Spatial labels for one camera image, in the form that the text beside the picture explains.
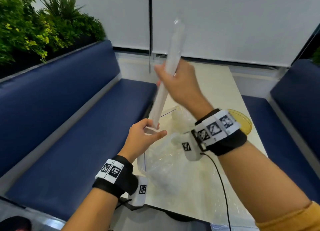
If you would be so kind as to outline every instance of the table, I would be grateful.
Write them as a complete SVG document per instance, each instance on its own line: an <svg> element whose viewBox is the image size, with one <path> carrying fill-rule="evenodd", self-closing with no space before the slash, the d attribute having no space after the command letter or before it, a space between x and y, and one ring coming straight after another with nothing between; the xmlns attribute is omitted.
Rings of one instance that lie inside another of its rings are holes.
<svg viewBox="0 0 320 231"><path fill-rule="evenodd" d="M249 112L228 66L202 63L191 64L195 67L195 73L201 91L214 107L234 109L250 118ZM167 110L176 105L177 103L168 95L163 110ZM254 125L248 136L248 140L262 153L267 155ZM252 216L234 193L218 158L212 152L206 153L210 155L217 164L223 179L228 199L231 225L254 226ZM225 197L213 163L208 157L203 156L196 162L188 162L186 160L185 164L188 166L188 176L186 180L181 181L181 189L177 193L171 193L170 195L168 195L168 193L161 193L149 181L145 203L159 209L179 213L198 220L218 225L227 225ZM135 175L141 175L137 168L137 161L135 161L133 165L133 173Z"/></svg>

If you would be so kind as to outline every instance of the yellow sleeve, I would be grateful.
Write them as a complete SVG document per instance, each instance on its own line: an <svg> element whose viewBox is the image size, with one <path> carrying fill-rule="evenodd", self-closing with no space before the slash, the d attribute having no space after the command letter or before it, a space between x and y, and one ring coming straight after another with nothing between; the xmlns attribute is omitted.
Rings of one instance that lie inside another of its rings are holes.
<svg viewBox="0 0 320 231"><path fill-rule="evenodd" d="M295 211L265 223L256 223L261 231L319 231L320 206L312 202L306 209Z"/></svg>

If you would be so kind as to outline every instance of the clear plastic tube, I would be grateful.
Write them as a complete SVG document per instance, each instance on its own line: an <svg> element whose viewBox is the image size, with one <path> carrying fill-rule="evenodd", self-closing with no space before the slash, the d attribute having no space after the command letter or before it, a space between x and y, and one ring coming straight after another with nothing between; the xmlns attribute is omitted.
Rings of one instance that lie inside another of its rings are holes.
<svg viewBox="0 0 320 231"><path fill-rule="evenodd" d="M181 58L181 50L185 41L185 24L182 17L178 16L173 23L173 34L171 37L168 56L165 64L165 71L170 75L174 75L177 70L179 60ZM149 114L149 119L153 120L153 128L158 126L159 118L167 99L168 91L163 83L160 84L157 96Z"/></svg>

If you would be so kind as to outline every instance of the left hand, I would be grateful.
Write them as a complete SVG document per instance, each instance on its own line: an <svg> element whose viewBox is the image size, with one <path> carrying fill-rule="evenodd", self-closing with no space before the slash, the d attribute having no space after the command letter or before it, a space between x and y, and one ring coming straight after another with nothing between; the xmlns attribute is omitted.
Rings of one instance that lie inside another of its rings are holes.
<svg viewBox="0 0 320 231"><path fill-rule="evenodd" d="M127 140L118 155L125 157L130 163L133 163L134 160L144 153L151 144L160 140L167 134L167 131L160 131L154 135L148 136L145 134L144 128L146 126L152 126L152 120L143 119L130 127Z"/></svg>

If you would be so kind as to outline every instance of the blue bench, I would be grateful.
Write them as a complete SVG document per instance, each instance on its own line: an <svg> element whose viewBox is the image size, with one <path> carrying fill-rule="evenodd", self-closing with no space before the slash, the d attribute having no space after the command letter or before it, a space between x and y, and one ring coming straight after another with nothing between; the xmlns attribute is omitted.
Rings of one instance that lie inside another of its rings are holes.
<svg viewBox="0 0 320 231"><path fill-rule="evenodd" d="M320 68L298 60L270 92L279 108L320 158ZM242 96L269 158L320 203L320 180L266 99Z"/></svg>
<svg viewBox="0 0 320 231"><path fill-rule="evenodd" d="M0 176L88 100L110 89L6 193L26 207L68 220L94 176L124 145L129 128L154 99L153 83L119 78L110 41L103 41L0 84Z"/></svg>

